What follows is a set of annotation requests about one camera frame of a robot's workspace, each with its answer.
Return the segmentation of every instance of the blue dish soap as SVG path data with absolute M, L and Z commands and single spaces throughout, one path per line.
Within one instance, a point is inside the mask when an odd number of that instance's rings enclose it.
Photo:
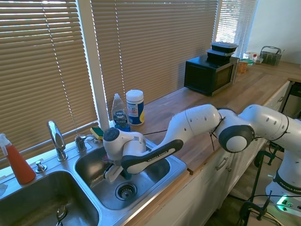
M 114 95 L 112 119 L 114 121 L 115 128 L 125 132 L 129 132 L 131 130 L 126 106 L 124 105 L 118 93 L 115 93 Z

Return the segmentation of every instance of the microwave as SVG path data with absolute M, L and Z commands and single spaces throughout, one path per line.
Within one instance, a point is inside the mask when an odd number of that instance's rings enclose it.
M 235 80 L 239 58 L 213 61 L 207 55 L 186 61 L 184 86 L 207 96 L 212 96 L 232 85 Z

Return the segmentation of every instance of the wire basket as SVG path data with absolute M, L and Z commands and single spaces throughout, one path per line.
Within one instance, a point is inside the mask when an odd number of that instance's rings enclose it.
M 263 51 L 264 48 L 277 49 L 276 53 Z M 268 65 L 277 66 L 281 58 L 281 49 L 274 46 L 264 46 L 260 51 L 260 58 L 263 58 L 263 63 Z

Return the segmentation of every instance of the green scrubber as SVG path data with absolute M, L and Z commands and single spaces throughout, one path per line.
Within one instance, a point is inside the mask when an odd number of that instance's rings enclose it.
M 103 139 L 103 131 L 99 127 L 91 127 L 91 133 L 95 136 L 96 139 L 102 140 Z

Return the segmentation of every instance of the butcher block counter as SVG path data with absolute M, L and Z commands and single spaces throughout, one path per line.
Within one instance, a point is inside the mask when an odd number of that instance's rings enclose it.
M 179 89 L 156 101 L 147 104 L 145 123 L 132 127 L 156 144 L 159 144 L 168 128 L 173 115 L 198 105 L 212 104 L 215 107 L 227 107 L 241 113 L 251 104 L 264 105 L 271 96 L 287 83 L 289 78 L 301 80 L 301 69 L 298 65 L 280 62 L 279 66 L 254 65 L 245 74 L 237 74 L 235 83 L 213 97 L 206 97 L 188 88 Z M 209 134 L 197 136 L 185 143 L 174 155 L 187 164 L 188 172 L 175 180 L 160 195 L 152 200 L 141 212 L 128 221 L 128 225 L 143 225 L 156 211 L 177 194 L 192 178 L 198 174 L 216 150 L 220 148 L 213 138 L 212 145 Z

